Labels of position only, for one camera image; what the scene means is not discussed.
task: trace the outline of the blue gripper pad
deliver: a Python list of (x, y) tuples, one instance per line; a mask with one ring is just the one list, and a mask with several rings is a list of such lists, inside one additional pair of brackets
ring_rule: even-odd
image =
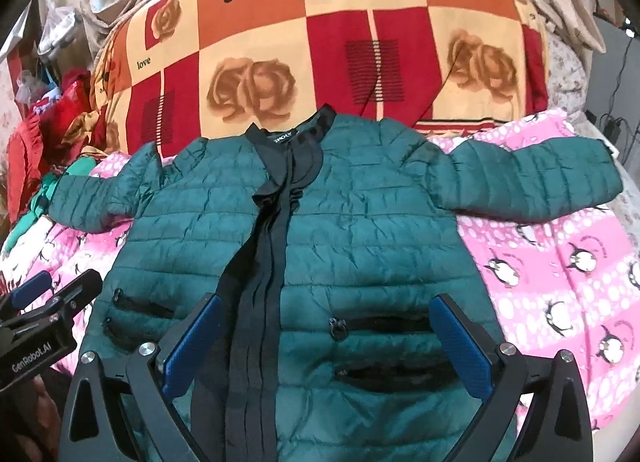
[(486, 402), (494, 390), (489, 359), (442, 298), (430, 301), (429, 319), (468, 394)]
[(222, 300), (218, 296), (210, 296), (164, 362), (162, 395), (165, 399), (171, 401), (187, 392), (207, 351), (222, 333)]
[(16, 311), (24, 311), (37, 298), (46, 293), (52, 285), (51, 275), (41, 271), (11, 293), (11, 306)]

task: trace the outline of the metal screw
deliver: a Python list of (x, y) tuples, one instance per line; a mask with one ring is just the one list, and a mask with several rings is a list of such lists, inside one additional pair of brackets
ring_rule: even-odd
[(141, 356), (148, 356), (154, 353), (154, 350), (156, 350), (156, 345), (154, 345), (153, 343), (143, 343), (142, 345), (140, 345), (138, 352)]
[(82, 354), (80, 361), (85, 365), (88, 365), (94, 359), (95, 359), (95, 352), (91, 352), (91, 350), (89, 350), (89, 352), (85, 352), (84, 354)]
[(565, 363), (571, 363), (574, 360), (574, 355), (569, 350), (560, 350), (560, 357)]
[(506, 356), (513, 356), (518, 349), (513, 343), (502, 343), (500, 345), (500, 352), (502, 352)]

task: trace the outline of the penguin print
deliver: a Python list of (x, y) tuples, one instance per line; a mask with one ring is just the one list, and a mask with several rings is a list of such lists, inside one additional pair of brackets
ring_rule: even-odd
[(518, 272), (504, 260), (492, 258), (484, 267), (490, 269), (494, 276), (504, 285), (515, 287), (520, 282)]
[(607, 206), (606, 204), (600, 204), (598, 206), (594, 206), (593, 209), (597, 209), (598, 211), (600, 211), (601, 213), (613, 213), (613, 211), (611, 211), (609, 209), (609, 206)]
[(634, 262), (629, 265), (629, 283), (633, 285), (636, 289), (640, 289), (640, 264), (638, 262)]
[(536, 234), (531, 226), (516, 226), (516, 233), (522, 238), (526, 240), (532, 246), (538, 246), (538, 242), (536, 240)]
[(549, 303), (546, 308), (546, 322), (549, 327), (558, 332), (562, 337), (566, 337), (567, 333), (574, 330), (569, 317), (569, 309), (564, 301), (556, 301)]
[(116, 238), (116, 247), (120, 247), (121, 245), (123, 245), (124, 240), (126, 240), (128, 233), (129, 233), (129, 230), (125, 231), (124, 233), (122, 233), (122, 235)]
[(56, 245), (53, 242), (45, 242), (42, 249), (38, 253), (38, 258), (41, 262), (48, 263), (53, 258), (53, 251), (55, 251)]
[(610, 333), (604, 325), (601, 327), (604, 329), (605, 335), (600, 340), (596, 356), (601, 357), (610, 365), (617, 365), (625, 354), (625, 345), (622, 343), (622, 339)]
[(87, 270), (87, 264), (91, 261), (91, 253), (83, 253), (76, 262), (76, 275), (80, 275)]
[(577, 248), (571, 242), (569, 245), (574, 248), (574, 252), (569, 257), (568, 269), (577, 269), (581, 273), (592, 273), (598, 264), (596, 257), (586, 249)]
[(62, 277), (60, 275), (56, 275), (51, 279), (51, 296), (55, 295), (60, 289), (60, 283), (62, 282)]
[(82, 323), (84, 323), (84, 328), (87, 328), (89, 325), (89, 318), (91, 317), (91, 312), (94, 309), (94, 304), (90, 303), (82, 310)]

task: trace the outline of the jacket sleeve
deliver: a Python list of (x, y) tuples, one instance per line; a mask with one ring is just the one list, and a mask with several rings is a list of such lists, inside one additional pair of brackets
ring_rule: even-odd
[(606, 203), (622, 191), (614, 160), (597, 139), (554, 137), (514, 152), (468, 139), (449, 154), (420, 139), (401, 132), (392, 149), (443, 209), (544, 222)]
[(145, 145), (111, 179), (64, 175), (49, 205), (49, 217), (87, 233), (103, 232), (117, 217), (142, 214), (162, 183), (162, 163), (156, 147)]

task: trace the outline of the jacket pocket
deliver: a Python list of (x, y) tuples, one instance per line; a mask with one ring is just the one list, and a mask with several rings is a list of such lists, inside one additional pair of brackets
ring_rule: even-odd
[(102, 331), (117, 348), (127, 352), (133, 352), (133, 350), (146, 341), (153, 341), (153, 339), (144, 337), (143, 335), (131, 335), (125, 333), (110, 317), (106, 317), (102, 322)]
[(344, 341), (350, 331), (367, 330), (381, 334), (406, 334), (433, 332), (429, 316), (420, 314), (410, 317), (374, 316), (364, 318), (338, 318), (329, 320), (330, 334), (334, 341)]
[(391, 394), (397, 392), (436, 392), (458, 380), (449, 362), (389, 361), (345, 365), (335, 371), (335, 379), (367, 392)]
[(113, 306), (120, 311), (140, 312), (141, 314), (148, 314), (154, 317), (162, 317), (166, 319), (173, 319), (175, 314), (171, 309), (163, 307), (158, 303), (153, 303), (146, 299), (126, 296), (122, 289), (116, 289), (113, 291), (113, 298), (111, 298), (111, 301), (113, 302)]

